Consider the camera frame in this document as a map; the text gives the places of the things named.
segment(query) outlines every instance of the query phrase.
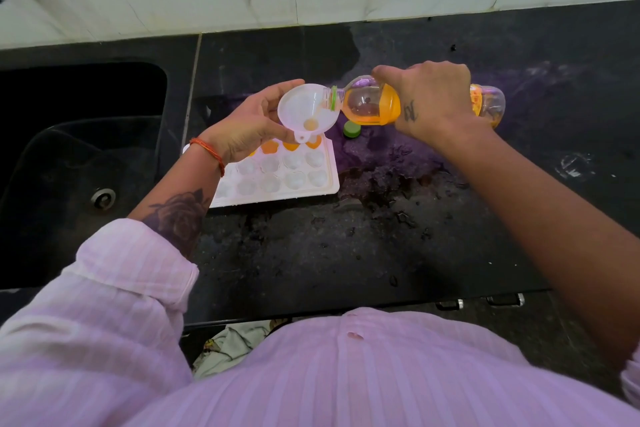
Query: sink basin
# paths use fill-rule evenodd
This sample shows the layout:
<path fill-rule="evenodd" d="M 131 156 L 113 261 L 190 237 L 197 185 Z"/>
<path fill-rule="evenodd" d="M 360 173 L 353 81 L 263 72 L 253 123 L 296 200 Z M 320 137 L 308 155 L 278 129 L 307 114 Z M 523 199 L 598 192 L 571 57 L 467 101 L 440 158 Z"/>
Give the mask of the sink basin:
<path fill-rule="evenodd" d="M 0 289 L 41 287 L 153 186 L 166 75 L 141 62 L 0 72 Z"/>

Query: person's left hand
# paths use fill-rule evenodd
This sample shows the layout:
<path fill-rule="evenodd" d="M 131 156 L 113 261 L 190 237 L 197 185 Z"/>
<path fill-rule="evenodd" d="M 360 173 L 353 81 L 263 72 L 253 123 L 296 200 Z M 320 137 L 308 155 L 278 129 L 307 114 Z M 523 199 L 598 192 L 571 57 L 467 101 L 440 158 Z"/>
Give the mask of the person's left hand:
<path fill-rule="evenodd" d="M 296 143 L 293 131 L 278 119 L 278 104 L 292 88 L 304 80 L 291 80 L 269 86 L 245 99 L 236 110 L 200 134 L 225 164 L 243 160 L 268 140 Z"/>

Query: pink striped shirt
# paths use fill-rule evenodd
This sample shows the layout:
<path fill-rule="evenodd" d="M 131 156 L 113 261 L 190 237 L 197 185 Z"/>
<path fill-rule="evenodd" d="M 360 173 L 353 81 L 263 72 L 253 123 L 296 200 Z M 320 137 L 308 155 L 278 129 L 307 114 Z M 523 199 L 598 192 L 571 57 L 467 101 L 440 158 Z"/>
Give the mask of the pink striped shirt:
<path fill-rule="evenodd" d="M 640 426 L 488 330 L 419 312 L 294 323 L 194 382 L 178 339 L 197 276 L 138 221 L 99 230 L 0 329 L 0 425 Z M 621 381 L 639 406 L 640 351 Z"/>

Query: shirt sleeve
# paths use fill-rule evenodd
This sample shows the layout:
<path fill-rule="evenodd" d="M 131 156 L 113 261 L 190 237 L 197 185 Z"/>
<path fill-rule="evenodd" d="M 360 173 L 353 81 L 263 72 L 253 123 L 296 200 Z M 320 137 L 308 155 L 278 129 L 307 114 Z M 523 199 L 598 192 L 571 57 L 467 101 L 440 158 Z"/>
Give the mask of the shirt sleeve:
<path fill-rule="evenodd" d="M 629 403 L 640 408 L 640 344 L 631 359 L 627 361 L 627 367 L 620 375 L 622 391 L 624 391 Z"/>
<path fill-rule="evenodd" d="M 197 276 L 143 223 L 102 227 L 0 328 L 0 425 L 117 425 L 191 383 L 178 340 Z"/>

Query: bracelet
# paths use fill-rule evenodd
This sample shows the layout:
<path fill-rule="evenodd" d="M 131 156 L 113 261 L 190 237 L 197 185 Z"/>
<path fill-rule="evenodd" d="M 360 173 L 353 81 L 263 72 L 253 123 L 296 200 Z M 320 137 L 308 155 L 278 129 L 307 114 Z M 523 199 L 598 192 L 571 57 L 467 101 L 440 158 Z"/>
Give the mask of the bracelet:
<path fill-rule="evenodd" d="M 213 157 L 215 157 L 216 160 L 220 163 L 220 177 L 225 176 L 225 164 L 224 162 L 222 162 L 222 157 L 220 157 L 218 153 L 215 150 L 213 150 L 212 146 L 207 144 L 204 140 L 196 139 L 195 137 L 189 140 L 189 144 L 191 145 L 198 144 L 204 147 L 207 150 L 207 152 L 209 152 Z"/>

